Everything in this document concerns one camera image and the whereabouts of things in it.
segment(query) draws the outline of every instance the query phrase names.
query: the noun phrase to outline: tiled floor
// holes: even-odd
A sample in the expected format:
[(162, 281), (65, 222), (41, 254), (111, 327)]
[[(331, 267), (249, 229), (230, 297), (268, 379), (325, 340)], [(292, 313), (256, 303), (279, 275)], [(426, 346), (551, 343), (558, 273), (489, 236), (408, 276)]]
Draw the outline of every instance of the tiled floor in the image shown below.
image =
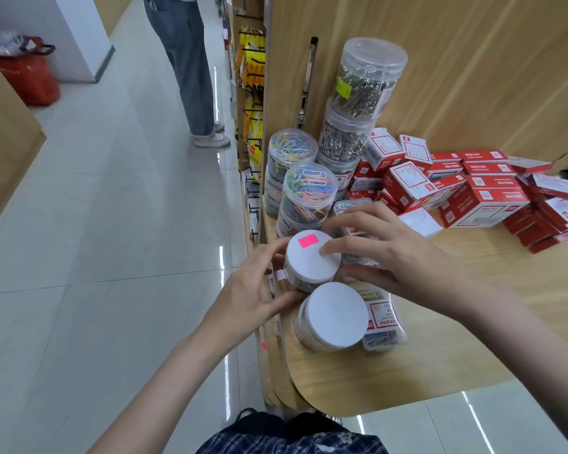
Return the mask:
[[(220, 21), (212, 0), (200, 8), (233, 137)], [(64, 85), (36, 112), (48, 140), (0, 217), (0, 454), (84, 452), (246, 256), (235, 149), (190, 146), (141, 0), (112, 41), (99, 84)], [(250, 338), (204, 383), (166, 452), (194, 453), (241, 408), (263, 409), (257, 367)], [(391, 454), (568, 452), (516, 382), (345, 424)]]

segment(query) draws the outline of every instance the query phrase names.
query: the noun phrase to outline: hand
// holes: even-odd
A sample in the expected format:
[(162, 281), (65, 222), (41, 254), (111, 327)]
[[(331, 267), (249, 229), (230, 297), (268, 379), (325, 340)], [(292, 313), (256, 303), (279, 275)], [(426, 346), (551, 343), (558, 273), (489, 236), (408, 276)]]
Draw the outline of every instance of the hand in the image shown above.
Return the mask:
[(345, 236), (327, 242), (322, 255), (351, 253), (377, 261), (381, 269), (361, 265), (342, 266), (339, 274), (379, 286), (418, 305), (459, 320), (470, 306), (477, 285), (461, 262), (409, 228), (381, 202), (350, 207), (324, 222), (323, 230), (358, 228), (378, 237), (375, 241)]
[(287, 306), (302, 301), (307, 294), (287, 291), (271, 301), (261, 297), (261, 283), (269, 264), (281, 263), (289, 238), (259, 245), (229, 277), (223, 289), (204, 316), (200, 329), (217, 336), (227, 348), (225, 353), (242, 343), (259, 326)]

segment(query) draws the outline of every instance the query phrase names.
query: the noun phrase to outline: person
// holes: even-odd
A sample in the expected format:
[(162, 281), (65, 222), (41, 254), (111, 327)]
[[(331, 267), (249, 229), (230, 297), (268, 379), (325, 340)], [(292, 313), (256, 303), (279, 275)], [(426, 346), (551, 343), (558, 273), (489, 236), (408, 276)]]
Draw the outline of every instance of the person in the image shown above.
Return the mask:
[[(568, 343), (521, 298), (503, 286), (470, 274), (460, 263), (416, 233), (384, 204), (348, 209), (324, 222), (361, 229), (333, 239), (321, 253), (353, 253), (379, 262), (380, 269), (342, 266), (340, 273), (379, 286), (446, 315), (467, 328), (524, 384), (568, 440)], [(215, 366), (260, 325), (306, 294), (288, 291), (265, 302), (263, 274), (281, 262), (288, 239), (260, 245), (229, 277), (198, 328), (174, 346), (156, 373), (101, 435), (88, 454), (161, 453), (189, 400)], [(324, 451), (385, 454), (379, 438), (353, 434), (319, 414), (301, 414), (284, 424), (253, 412), (214, 435), (199, 453), (292, 453)]]
[(223, 148), (229, 138), (214, 121), (212, 83), (197, 0), (144, 0), (145, 12), (173, 66), (194, 144)]

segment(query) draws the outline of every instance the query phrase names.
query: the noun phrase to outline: plaid shirt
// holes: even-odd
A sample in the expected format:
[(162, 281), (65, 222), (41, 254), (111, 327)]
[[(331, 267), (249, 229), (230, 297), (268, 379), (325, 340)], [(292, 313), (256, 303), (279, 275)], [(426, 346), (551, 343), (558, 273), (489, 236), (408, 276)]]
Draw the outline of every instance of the plaid shirt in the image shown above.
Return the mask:
[(315, 434), (287, 444), (283, 438), (220, 432), (200, 446), (197, 454), (387, 454), (378, 436), (352, 432)]

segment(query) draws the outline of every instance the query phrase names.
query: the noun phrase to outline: red bag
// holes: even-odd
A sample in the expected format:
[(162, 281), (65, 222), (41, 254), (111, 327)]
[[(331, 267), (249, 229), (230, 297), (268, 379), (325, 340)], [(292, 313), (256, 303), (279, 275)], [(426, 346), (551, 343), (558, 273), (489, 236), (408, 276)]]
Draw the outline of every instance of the red bag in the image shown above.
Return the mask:
[(32, 38), (38, 46), (16, 57), (0, 56), (0, 71), (21, 97), (25, 105), (49, 106), (61, 97), (61, 90), (53, 76), (45, 55), (55, 46), (46, 45), (41, 38)]

